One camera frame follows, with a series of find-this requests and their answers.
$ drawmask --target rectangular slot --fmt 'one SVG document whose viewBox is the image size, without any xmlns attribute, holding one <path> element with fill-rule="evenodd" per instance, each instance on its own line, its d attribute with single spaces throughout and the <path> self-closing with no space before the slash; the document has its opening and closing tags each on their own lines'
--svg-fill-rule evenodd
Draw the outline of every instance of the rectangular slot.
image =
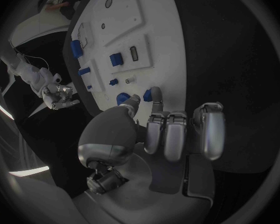
<svg viewBox="0 0 280 224">
<path fill-rule="evenodd" d="M 130 48 L 130 51 L 131 51 L 133 61 L 137 61 L 138 60 L 138 53 L 137 53 L 136 47 L 132 46 Z"/>
</svg>

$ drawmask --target light strip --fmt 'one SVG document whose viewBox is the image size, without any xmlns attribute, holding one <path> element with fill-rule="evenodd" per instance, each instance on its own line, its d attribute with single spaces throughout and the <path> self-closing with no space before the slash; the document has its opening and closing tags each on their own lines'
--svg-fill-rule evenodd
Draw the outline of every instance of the light strip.
<svg viewBox="0 0 280 224">
<path fill-rule="evenodd" d="M 11 118 L 11 119 L 14 120 L 14 118 L 12 117 L 12 115 L 9 114 L 2 106 L 0 106 L 0 110 L 1 110 L 4 114 L 6 114 L 9 118 Z"/>
<path fill-rule="evenodd" d="M 25 170 L 25 171 L 18 171 L 18 172 L 9 172 L 12 175 L 18 176 L 18 177 L 25 177 L 25 176 L 29 176 L 32 174 L 36 174 L 36 173 L 40 173 L 43 171 L 49 170 L 48 166 L 42 167 L 42 168 L 34 168 L 34 169 L 30 169 L 30 170 Z"/>
</svg>

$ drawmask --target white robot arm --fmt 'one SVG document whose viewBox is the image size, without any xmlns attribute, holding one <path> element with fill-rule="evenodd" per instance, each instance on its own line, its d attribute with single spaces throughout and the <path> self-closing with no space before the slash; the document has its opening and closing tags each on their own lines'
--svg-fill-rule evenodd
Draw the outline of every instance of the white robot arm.
<svg viewBox="0 0 280 224">
<path fill-rule="evenodd" d="M 23 81 L 31 86 L 38 97 L 43 98 L 45 104 L 53 110 L 71 107 L 78 104 L 78 100 L 71 101 L 73 88 L 60 85 L 61 76 L 42 67 L 28 64 L 21 54 L 14 53 L 9 46 L 1 55 L 1 60 L 7 64 L 8 70 L 16 76 L 21 76 Z"/>
</svg>

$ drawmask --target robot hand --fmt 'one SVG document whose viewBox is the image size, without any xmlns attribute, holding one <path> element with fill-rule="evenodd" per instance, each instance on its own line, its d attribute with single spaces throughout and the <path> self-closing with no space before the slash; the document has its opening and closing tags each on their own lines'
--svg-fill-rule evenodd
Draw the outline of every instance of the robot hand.
<svg viewBox="0 0 280 224">
<path fill-rule="evenodd" d="M 73 88 L 60 84 L 50 83 L 42 90 L 42 98 L 45 104 L 53 110 L 68 108 L 78 104 L 79 100 L 71 101 Z"/>
</svg>

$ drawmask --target small circular hole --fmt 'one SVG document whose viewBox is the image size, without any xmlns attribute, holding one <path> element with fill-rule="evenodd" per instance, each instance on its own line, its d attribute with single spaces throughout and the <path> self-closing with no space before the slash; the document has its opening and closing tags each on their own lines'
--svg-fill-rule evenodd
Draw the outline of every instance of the small circular hole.
<svg viewBox="0 0 280 224">
<path fill-rule="evenodd" d="M 107 0 L 105 3 L 105 7 L 109 8 L 109 7 L 111 7 L 111 5 L 112 5 L 112 0 Z"/>
</svg>

